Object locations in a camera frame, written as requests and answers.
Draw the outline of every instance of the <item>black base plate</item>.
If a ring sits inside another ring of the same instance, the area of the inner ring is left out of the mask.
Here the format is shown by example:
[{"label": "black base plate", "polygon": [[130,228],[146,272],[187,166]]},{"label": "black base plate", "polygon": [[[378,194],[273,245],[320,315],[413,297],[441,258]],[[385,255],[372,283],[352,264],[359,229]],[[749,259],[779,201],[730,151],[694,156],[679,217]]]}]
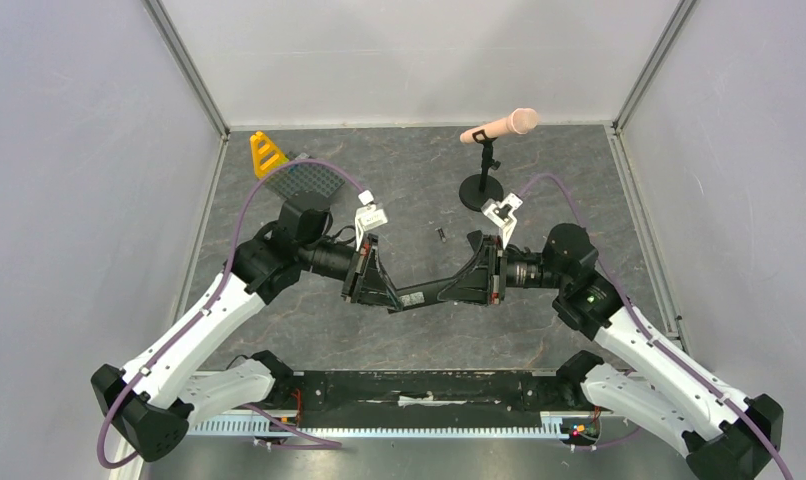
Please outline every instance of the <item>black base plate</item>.
[{"label": "black base plate", "polygon": [[[297,409],[301,426],[312,428],[535,427],[542,411],[575,411],[594,406],[576,397],[565,380],[530,370],[365,370],[302,372],[292,377],[283,403],[263,409]],[[401,396],[461,401],[459,405],[399,406]]]},{"label": "black base plate", "polygon": [[459,200],[470,210],[479,212],[489,198],[503,200],[503,185],[496,178],[489,176],[485,182],[485,192],[480,192],[480,175],[471,175],[459,186]]}]

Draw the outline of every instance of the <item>metal frame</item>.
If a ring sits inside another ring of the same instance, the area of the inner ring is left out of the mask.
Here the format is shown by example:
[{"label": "metal frame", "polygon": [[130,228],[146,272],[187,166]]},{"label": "metal frame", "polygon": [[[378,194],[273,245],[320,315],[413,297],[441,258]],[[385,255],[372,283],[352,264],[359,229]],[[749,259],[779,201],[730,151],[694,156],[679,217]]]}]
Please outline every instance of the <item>metal frame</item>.
[{"label": "metal frame", "polygon": [[182,43],[182,38],[179,37],[179,33],[177,33],[176,27],[170,20],[170,16],[167,10],[165,10],[164,5],[162,5],[161,0],[141,0],[141,3],[144,4],[144,8],[147,9],[147,12],[153,19],[153,23],[155,23],[156,28],[159,29],[159,33],[162,39],[164,39],[165,45],[167,45],[168,50],[170,50],[170,53],[176,60],[176,64],[182,71],[182,75],[185,76],[185,79],[188,80],[188,84],[191,85],[191,89],[194,91],[203,110],[206,112],[206,116],[209,117],[209,121],[212,123],[212,127],[223,140],[226,140],[226,136],[229,135],[229,124],[226,123],[220,110],[218,110],[217,104],[215,104],[211,93],[209,93],[209,90],[206,88],[206,84],[203,82],[200,72],[197,71],[197,67],[194,66],[194,62],[191,60],[191,56],[188,54],[185,44]]},{"label": "metal frame", "polygon": [[656,46],[653,47],[650,58],[647,59],[647,63],[639,74],[639,78],[636,80],[633,89],[630,90],[630,94],[627,95],[627,100],[621,107],[621,111],[618,112],[618,116],[615,118],[613,127],[616,133],[621,133],[627,125],[627,122],[630,121],[630,117],[633,115],[633,112],[635,112],[636,106],[647,91],[647,87],[650,85],[653,77],[656,76],[659,66],[668,55],[671,45],[683,29],[683,25],[691,15],[697,1],[698,0],[680,0],[680,3],[677,4],[674,14],[671,15],[671,19],[668,20],[668,24],[665,25],[662,36],[659,37]]},{"label": "metal frame", "polygon": [[662,321],[668,330],[669,339],[679,341],[683,350],[687,350],[688,345],[683,340],[680,328],[680,316],[678,304],[674,299],[668,285],[668,275],[659,253],[659,244],[653,231],[653,226],[647,215],[647,209],[642,202],[641,192],[636,184],[635,176],[630,167],[629,157],[624,149],[623,139],[617,134],[614,127],[606,127],[606,135],[609,139],[609,147],[612,149],[612,157],[615,159],[615,167],[618,169],[618,177],[621,179],[621,187],[627,199],[627,207],[630,216],[633,218],[633,225],[639,237],[639,246],[647,262],[648,275],[659,304],[659,311],[662,313]]},{"label": "metal frame", "polygon": [[188,259],[188,268],[185,271],[185,278],[182,281],[182,290],[179,296],[179,302],[176,304],[176,310],[173,312],[172,320],[179,319],[185,314],[188,306],[188,295],[191,292],[191,280],[194,278],[194,271],[197,269],[197,259],[200,256],[200,247],[203,245],[203,236],[206,233],[206,225],[209,224],[209,214],[212,211],[212,202],[215,200],[215,191],[217,190],[218,180],[220,179],[220,171],[223,169],[223,162],[226,158],[226,149],[229,146],[229,136],[222,139],[220,142],[220,150],[218,151],[218,158],[215,162],[215,168],[212,172],[212,180],[209,183],[209,190],[206,194],[206,203],[203,205],[203,212],[200,215],[200,224],[197,226],[197,234],[194,237],[194,244],[191,247],[190,258]]},{"label": "metal frame", "polygon": [[[378,123],[318,123],[311,125],[279,125],[279,124],[241,124],[232,125],[231,132],[255,132],[261,130],[263,132],[275,130],[329,130],[341,128],[423,128],[423,127],[465,127],[470,128],[472,125],[482,125],[492,121],[493,119],[485,120],[467,120],[457,122],[419,122],[419,123],[394,123],[394,122],[378,122]],[[564,126],[564,125],[609,125],[609,120],[578,120],[578,121],[565,121],[565,122],[540,122],[539,127],[543,126]]]}]

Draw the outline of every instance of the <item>microphone stand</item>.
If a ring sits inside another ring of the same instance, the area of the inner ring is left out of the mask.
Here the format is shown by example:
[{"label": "microphone stand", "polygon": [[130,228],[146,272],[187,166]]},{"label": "microphone stand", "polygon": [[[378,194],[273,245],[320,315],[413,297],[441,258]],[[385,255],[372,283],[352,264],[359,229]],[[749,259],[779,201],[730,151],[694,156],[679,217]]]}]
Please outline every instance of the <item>microphone stand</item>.
[{"label": "microphone stand", "polygon": [[500,162],[494,159],[494,139],[485,137],[478,139],[477,143],[483,146],[480,164],[482,171],[479,175],[466,178],[459,186],[459,200],[475,212],[481,211],[488,199],[503,200],[503,185],[488,175],[489,170],[497,170],[500,167]]}]

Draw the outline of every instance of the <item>cable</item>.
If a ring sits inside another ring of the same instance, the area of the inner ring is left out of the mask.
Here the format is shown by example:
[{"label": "cable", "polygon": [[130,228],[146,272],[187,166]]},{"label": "cable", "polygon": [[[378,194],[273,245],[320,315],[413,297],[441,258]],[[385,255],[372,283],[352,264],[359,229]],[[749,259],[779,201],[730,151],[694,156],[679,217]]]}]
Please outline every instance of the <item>cable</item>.
[{"label": "cable", "polygon": [[241,211],[238,214],[238,220],[235,223],[235,231],[232,234],[232,244],[230,246],[229,256],[226,260],[226,265],[223,267],[223,277],[220,280],[220,283],[215,288],[215,291],[212,293],[212,296],[209,297],[209,300],[203,305],[203,308],[197,312],[191,320],[188,321],[185,325],[182,326],[164,345],[159,348],[156,353],[150,357],[150,360],[145,363],[141,369],[132,377],[132,380],[126,384],[125,387],[120,391],[120,393],[115,397],[114,402],[112,402],[111,406],[109,407],[108,412],[106,412],[106,417],[103,419],[103,424],[100,426],[100,434],[97,436],[97,460],[100,462],[104,468],[114,469],[119,468],[127,463],[131,462],[135,457],[138,456],[138,452],[134,452],[130,454],[128,457],[118,460],[116,462],[110,461],[106,457],[106,436],[109,433],[109,427],[111,426],[111,421],[114,419],[115,415],[117,415],[117,411],[120,409],[120,406],[123,404],[123,401],[129,395],[129,392],[135,388],[135,385],[141,381],[143,378],[143,374],[141,373],[145,369],[152,370],[153,366],[159,361],[171,347],[173,347],[176,342],[179,341],[189,330],[191,330],[200,319],[203,318],[203,311],[211,309],[212,305],[217,302],[217,299],[220,298],[220,294],[223,293],[223,290],[226,288],[226,283],[229,281],[230,272],[232,272],[232,264],[235,261],[235,250],[238,248],[238,237],[241,233],[241,223],[244,221],[244,216],[247,214],[247,209],[250,207],[250,202],[253,200],[253,197],[256,196],[256,192],[265,184],[265,182],[271,178],[271,176],[283,169],[291,168],[295,165],[299,165],[302,163],[306,164],[315,164],[315,165],[322,165],[330,170],[341,175],[345,180],[349,181],[356,187],[356,190],[359,193],[365,191],[365,187],[362,186],[355,178],[350,176],[347,172],[342,170],[340,167],[333,165],[325,160],[320,159],[305,159],[305,160],[292,160],[290,162],[286,162],[273,170],[271,170],[267,175],[259,179],[256,182],[256,185],[250,190],[249,195],[247,195],[247,199],[244,201],[244,205],[241,207]]},{"label": "cable", "polygon": [[585,433],[582,433],[582,432],[577,432],[577,435],[585,438],[586,440],[590,440],[590,441],[594,442],[595,445],[597,445],[597,441],[600,440],[599,437],[592,437],[592,436],[586,435]]},{"label": "cable", "polygon": [[600,408],[597,409],[597,417],[594,419],[594,424],[597,426],[597,441],[603,436],[603,422],[600,421]]},{"label": "cable", "polygon": [[326,234],[329,233],[330,230],[332,230],[332,224],[334,222],[335,222],[335,219],[332,218],[332,212],[329,212],[329,214],[327,214],[327,217],[326,217],[326,227],[324,227],[324,233],[323,233],[323,235],[321,235],[322,237],[325,237]]},{"label": "cable", "polygon": [[[568,201],[568,206],[571,208],[571,212],[574,214],[574,218],[577,220],[577,224],[584,229],[588,230],[588,226],[583,219],[582,215],[580,214],[579,207],[577,206],[574,199],[571,197],[571,194],[568,193],[568,189],[565,187],[565,184],[562,183],[562,180],[559,179],[556,175],[552,173],[539,173],[534,175],[526,185],[521,188],[520,192],[518,193],[519,197],[525,197],[528,191],[535,185],[536,182],[541,180],[542,178],[548,178],[559,187],[559,190],[562,191],[562,195],[565,196],[565,200]],[[603,253],[601,252],[597,258],[598,264],[600,264],[600,269],[603,270],[603,274],[606,275],[606,278],[612,282],[612,286],[615,288],[615,291],[618,293],[618,297],[621,299],[621,303],[627,307],[627,312],[630,314],[630,318],[632,318],[633,323],[636,325],[642,335],[651,342],[651,344],[661,351],[665,356],[671,359],[674,363],[676,363],[680,368],[683,369],[686,373],[688,373],[692,378],[697,380],[703,387],[705,387],[710,393],[715,395],[717,400],[724,399],[724,393],[718,389],[715,385],[712,384],[709,380],[703,378],[703,376],[697,372],[694,368],[692,368],[688,363],[683,361],[677,354],[675,354],[671,349],[665,346],[665,344],[659,342],[658,340],[653,340],[653,335],[650,333],[650,330],[644,325],[644,322],[639,320],[638,315],[636,314],[635,310],[633,309],[633,304],[630,303],[630,299],[627,298],[626,290],[624,286],[621,285],[621,282],[618,278],[612,274],[609,270],[609,267],[606,264],[606,261],[603,258]],[[774,448],[774,445],[771,444],[771,441],[768,437],[762,433],[762,430],[747,416],[747,414],[742,411],[735,403],[732,402],[729,398],[723,400],[724,405],[730,408],[744,423],[745,425],[750,428],[756,438],[759,439],[759,442],[765,447],[765,450],[771,455],[771,458],[774,459],[774,462],[777,463],[777,466],[780,467],[780,471],[783,473],[783,478],[785,480],[794,480],[792,476],[792,472],[789,470],[789,467],[786,465],[786,462],[783,460],[783,457],[780,456],[780,452]]]},{"label": "cable", "polygon": [[308,440],[310,442],[315,442],[317,444],[317,445],[275,445],[275,444],[271,444],[270,445],[271,448],[274,448],[274,449],[277,449],[277,450],[337,450],[337,449],[341,448],[341,442],[335,442],[335,441],[332,441],[332,440],[327,440],[325,438],[314,437],[312,435],[309,435],[308,433],[303,433],[300,430],[297,430],[296,428],[292,427],[291,425],[286,425],[286,424],[280,422],[277,418],[275,418],[274,416],[272,416],[268,412],[262,410],[261,408],[255,406],[255,405],[251,405],[251,404],[248,403],[248,404],[244,405],[244,408],[246,408],[248,410],[252,410],[252,411],[258,413],[259,415],[265,417],[269,422],[273,423],[277,427],[279,427],[279,428],[281,428],[281,429],[283,429],[283,430],[285,430],[285,431],[287,431],[287,432],[289,432],[289,433],[291,433],[291,434],[293,434],[295,436],[298,436],[298,437],[302,438],[303,440]]},{"label": "cable", "polygon": [[619,438],[617,440],[612,440],[612,441],[604,442],[604,443],[596,443],[596,444],[594,444],[592,446],[588,446],[588,447],[587,446],[575,445],[575,446],[571,447],[571,450],[579,450],[581,452],[594,452],[594,451],[597,451],[597,450],[602,450],[604,448],[617,447],[618,445],[621,445],[622,443],[626,443],[626,442],[630,441],[633,437],[638,435],[639,432],[641,432],[641,431],[642,431],[641,428],[636,428],[635,430],[633,430],[629,434],[627,434],[627,435],[625,435],[625,436],[623,436],[623,437],[621,437],[621,438]]},{"label": "cable", "polygon": [[300,421],[303,420],[303,393],[299,388],[295,389],[297,393],[292,392],[291,396],[297,399],[297,415],[294,417],[294,423],[300,426]]},{"label": "cable", "polygon": [[224,368],[224,370],[229,370],[229,367],[231,367],[232,364],[234,364],[236,361],[238,361],[239,358],[243,358],[244,360],[250,360],[250,357],[248,357],[247,355],[244,355],[243,353],[239,354],[239,355],[236,355],[235,358],[233,358],[232,361],[229,362],[229,364],[226,366],[226,368]]},{"label": "cable", "polygon": [[332,235],[330,237],[330,239],[334,240],[337,245],[349,245],[349,244],[355,242],[356,241],[356,235],[353,235],[351,238],[348,238],[347,240],[339,240],[338,239],[338,237],[340,237],[341,234],[344,233],[344,230],[353,230],[355,232],[356,227],[354,227],[353,225],[346,225],[346,226],[342,227],[341,230],[337,231],[335,233],[335,235]]}]

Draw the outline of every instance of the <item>yellow object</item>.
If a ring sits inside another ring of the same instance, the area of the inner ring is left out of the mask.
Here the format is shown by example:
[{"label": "yellow object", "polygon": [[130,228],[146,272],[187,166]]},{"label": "yellow object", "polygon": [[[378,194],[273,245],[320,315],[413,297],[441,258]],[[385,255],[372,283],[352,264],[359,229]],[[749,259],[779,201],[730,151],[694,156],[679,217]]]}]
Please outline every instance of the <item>yellow object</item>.
[{"label": "yellow object", "polygon": [[250,137],[250,153],[253,155],[253,171],[259,178],[288,161],[282,150],[262,132]]}]

